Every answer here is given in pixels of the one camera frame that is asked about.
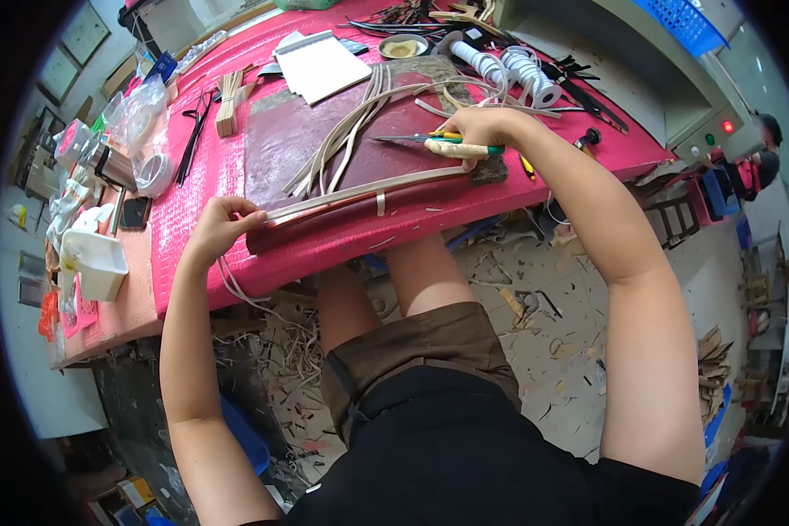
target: pink workbench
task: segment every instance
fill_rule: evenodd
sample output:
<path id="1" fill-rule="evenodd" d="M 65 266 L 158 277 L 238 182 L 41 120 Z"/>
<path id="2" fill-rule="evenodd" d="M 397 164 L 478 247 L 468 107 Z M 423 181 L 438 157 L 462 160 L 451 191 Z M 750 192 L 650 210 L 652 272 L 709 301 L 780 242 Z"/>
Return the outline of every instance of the pink workbench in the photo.
<path id="1" fill-rule="evenodd" d="M 442 0 L 439 5 L 444 8 L 447 3 Z M 382 61 L 376 49 L 379 38 L 366 36 L 354 28 L 335 26 L 343 23 L 346 17 L 362 19 L 393 4 L 398 2 L 343 0 L 323 12 L 286 12 L 228 38 L 178 79 L 179 95 L 170 106 L 167 132 L 166 150 L 170 158 L 177 163 L 181 159 L 193 126 L 192 119 L 182 116 L 181 111 L 193 109 L 200 92 L 213 88 L 222 74 L 242 69 L 248 64 L 262 66 L 270 62 L 278 41 L 293 30 L 307 35 L 332 29 L 337 38 L 350 38 L 369 46 L 368 53 L 360 56 L 363 61 Z M 255 75 L 256 69 L 246 75 L 244 82 L 250 82 Z M 129 277 L 117 301 L 100 307 L 100 327 L 89 327 L 83 336 L 77 335 L 71 339 L 75 342 L 68 343 L 68 362 L 130 339 L 160 332 L 159 318 L 162 319 L 167 311 L 178 259 L 203 206 L 213 195 L 244 195 L 245 122 L 251 103 L 284 89 L 286 83 L 283 80 L 261 81 L 252 97 L 237 110 L 238 132 L 224 139 L 220 139 L 213 128 L 219 105 L 211 107 L 210 121 L 202 133 L 192 171 L 184 186 L 178 188 L 173 185 L 156 199 L 145 232 L 117 235 L 126 246 Z M 559 120 L 544 119 L 544 122 L 569 142 L 584 135 L 587 128 L 596 126 L 602 134 L 602 142 L 595 146 L 597 160 L 620 179 L 645 174 L 658 163 L 673 157 L 619 107 L 593 88 L 588 89 L 628 123 L 627 135 L 585 112 L 565 112 Z M 547 188 L 543 182 L 540 179 L 533 182 L 526 177 L 516 153 L 506 153 L 505 161 L 509 177 L 504 184 L 474 187 L 466 178 L 450 179 L 434 184 L 431 191 L 421 196 L 421 202 L 412 200 L 409 205 L 397 209 L 387 207 L 382 217 L 371 213 L 368 217 L 332 225 L 317 221 L 314 230 L 308 229 L 285 243 L 279 238 L 281 230 L 276 229 L 269 235 L 278 238 L 267 243 L 273 248 L 257 255 L 249 254 L 243 237 L 226 258 L 244 291 L 248 295 L 259 296 L 295 279 L 368 253 L 369 247 L 381 242 L 386 242 L 383 247 L 394 246 L 450 226 L 535 205 L 547 199 Z M 428 211 L 428 208 L 441 211 Z M 225 289 L 215 265 L 209 274 L 208 288 L 211 309 L 238 302 Z"/>

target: pink table cover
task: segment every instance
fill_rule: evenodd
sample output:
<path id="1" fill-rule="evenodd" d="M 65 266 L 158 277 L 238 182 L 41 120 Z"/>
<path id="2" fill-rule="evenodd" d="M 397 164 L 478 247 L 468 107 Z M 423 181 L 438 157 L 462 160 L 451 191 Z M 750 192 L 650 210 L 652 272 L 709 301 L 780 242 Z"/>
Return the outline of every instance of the pink table cover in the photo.
<path id="1" fill-rule="evenodd" d="M 447 3 L 442 0 L 439 4 L 444 8 Z M 193 109 L 201 90 L 210 90 L 221 75 L 248 64 L 268 63 L 278 41 L 293 30 L 306 35 L 332 29 L 337 38 L 350 38 L 369 46 L 369 52 L 360 56 L 363 61 L 369 64 L 379 62 L 382 60 L 377 51 L 379 38 L 366 36 L 354 28 L 335 26 L 343 23 L 346 17 L 362 19 L 393 4 L 397 2 L 343 0 L 326 11 L 286 12 L 228 38 L 178 79 L 180 95 L 171 105 L 167 132 L 167 153 L 171 159 L 176 163 L 181 159 L 192 130 L 192 119 L 182 116 L 181 111 Z M 250 72 L 244 82 L 249 82 L 255 75 L 256 70 Z M 252 97 L 237 110 L 238 132 L 224 139 L 217 136 L 213 127 L 219 111 L 219 105 L 213 105 L 186 183 L 182 188 L 173 185 L 152 207 L 151 280 L 160 317 L 167 311 L 172 278 L 181 251 L 208 199 L 213 195 L 244 195 L 245 124 L 251 102 L 284 89 L 286 83 L 283 80 L 262 81 Z M 620 179 L 645 174 L 657 163 L 673 157 L 619 107 L 593 88 L 586 89 L 602 102 L 609 103 L 609 107 L 629 124 L 629 133 L 622 135 L 584 112 L 568 113 L 560 120 L 545 119 L 555 133 L 572 142 L 585 134 L 587 128 L 596 126 L 602 133 L 601 144 L 594 147 L 597 160 Z M 449 226 L 546 200 L 547 188 L 539 179 L 533 182 L 526 177 L 516 153 L 506 153 L 505 161 L 509 177 L 504 184 L 473 187 L 466 178 L 443 181 L 432 185 L 432 189 L 423 196 L 423 202 L 413 200 L 396 210 L 389 208 L 383 217 L 376 216 L 376 206 L 373 206 L 373 211 L 369 209 L 366 217 L 351 217 L 346 222 L 317 221 L 315 231 L 308 231 L 304 236 L 257 255 L 249 254 L 242 237 L 226 258 L 244 291 L 248 295 L 259 296 L 282 284 L 367 253 L 370 247 L 380 242 L 387 242 L 384 246 L 393 246 Z M 216 265 L 210 270 L 208 289 L 211 309 L 239 301 L 225 289 Z"/>

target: mobile phone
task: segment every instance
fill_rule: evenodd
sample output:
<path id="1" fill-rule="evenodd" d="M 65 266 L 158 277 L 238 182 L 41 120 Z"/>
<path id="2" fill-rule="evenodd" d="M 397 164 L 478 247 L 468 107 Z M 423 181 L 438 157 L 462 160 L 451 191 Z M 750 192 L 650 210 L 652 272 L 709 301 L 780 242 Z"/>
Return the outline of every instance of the mobile phone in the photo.
<path id="1" fill-rule="evenodd" d="M 119 227 L 126 231 L 141 231 L 145 229 L 146 220 L 149 218 L 151 209 L 151 198 L 137 197 L 135 199 L 127 199 L 123 202 Z"/>

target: hand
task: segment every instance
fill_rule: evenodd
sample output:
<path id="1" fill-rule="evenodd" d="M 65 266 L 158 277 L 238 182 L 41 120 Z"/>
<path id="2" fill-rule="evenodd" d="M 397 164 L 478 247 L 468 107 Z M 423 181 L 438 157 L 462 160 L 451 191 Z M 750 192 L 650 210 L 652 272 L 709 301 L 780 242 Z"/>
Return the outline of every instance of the hand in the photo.
<path id="1" fill-rule="evenodd" d="M 266 216 L 266 212 L 242 197 L 211 197 L 184 247 L 181 261 L 207 270 L 240 236 L 265 223 Z"/>
<path id="2" fill-rule="evenodd" d="M 535 119 L 517 110 L 472 106 L 453 114 L 444 123 L 444 131 L 462 134 L 462 142 L 465 144 L 508 145 L 516 148 L 514 132 L 521 126 L 536 122 Z M 473 169 L 476 161 L 476 159 L 466 160 L 464 166 Z"/>

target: right hand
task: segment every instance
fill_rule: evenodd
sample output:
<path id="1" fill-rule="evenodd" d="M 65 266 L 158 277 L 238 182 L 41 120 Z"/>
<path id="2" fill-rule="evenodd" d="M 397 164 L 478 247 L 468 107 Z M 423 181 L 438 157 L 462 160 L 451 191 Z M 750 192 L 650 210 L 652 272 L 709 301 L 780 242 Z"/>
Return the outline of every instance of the right hand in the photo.
<path id="1" fill-rule="evenodd" d="M 521 125 L 534 121 L 523 112 L 510 108 L 479 108 L 471 106 L 453 114 L 444 123 L 445 132 L 462 134 L 464 144 L 483 146 L 512 146 L 516 148 L 513 132 Z M 470 170 L 476 165 L 476 159 L 469 159 L 464 166 Z"/>

